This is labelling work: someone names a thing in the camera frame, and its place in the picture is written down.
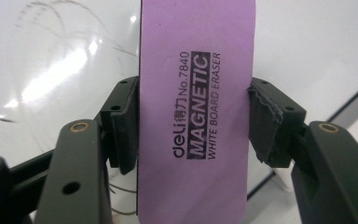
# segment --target screw hole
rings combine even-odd
[[[112,107],[110,107],[112,110],[119,110],[121,108],[121,106],[119,105],[114,105]]]
[[[81,133],[88,129],[90,125],[87,122],[78,122],[71,126],[71,132],[73,133]]]
[[[69,195],[77,192],[80,189],[80,184],[78,182],[71,182],[62,189],[62,193]]]
[[[328,123],[319,124],[319,128],[321,128],[323,131],[325,131],[327,133],[338,133],[339,132],[338,127],[328,124]]]

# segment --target wire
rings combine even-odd
[[[136,190],[124,189],[124,188],[121,188],[121,187],[116,186],[116,185],[111,184],[111,183],[109,183],[109,185],[110,185],[112,188],[120,189],[120,190],[126,191],[126,192],[128,192],[128,193],[136,193]]]
[[[136,214],[136,211],[133,211],[133,212],[129,212],[129,213],[124,213],[124,212],[120,212],[114,208],[112,208],[112,211],[117,213],[117,214],[120,214],[120,215],[123,215],[123,216],[132,216],[132,215],[135,215]]]
[[[120,189],[120,190],[129,192],[129,193],[136,193],[136,191],[129,190],[129,189],[123,189],[123,188],[121,188],[121,187],[118,187],[118,186],[113,185],[113,184],[110,184],[110,183],[109,183],[109,185],[110,185],[111,187],[115,188],[115,189]],[[115,191],[114,191],[112,188],[109,187],[109,189],[110,189],[110,191],[111,191],[112,193],[115,193]],[[132,215],[136,214],[136,210],[133,211],[133,212],[126,213],[126,212],[120,212],[120,211],[116,210],[115,208],[111,208],[111,209],[112,209],[113,212],[115,212],[115,213],[117,213],[117,214],[120,214],[120,215],[122,215],[122,216],[132,216]]]

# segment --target purple eraser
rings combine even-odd
[[[144,0],[138,215],[238,223],[246,207],[255,0]]]

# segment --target brass screw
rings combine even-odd
[[[319,128],[327,133],[338,133],[339,132],[338,127],[336,127],[332,124],[329,124],[329,123],[321,123],[321,124],[319,124]]]
[[[71,126],[72,133],[81,133],[88,129],[90,125],[87,122],[78,122]]]

